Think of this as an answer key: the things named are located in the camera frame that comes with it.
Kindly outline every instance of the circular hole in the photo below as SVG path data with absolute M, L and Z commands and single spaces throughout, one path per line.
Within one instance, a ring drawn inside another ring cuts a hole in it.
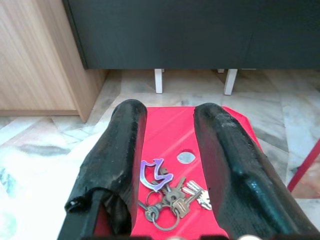
M 196 159 L 196 156 L 190 151 L 183 151 L 176 158 L 182 164 L 190 164 Z

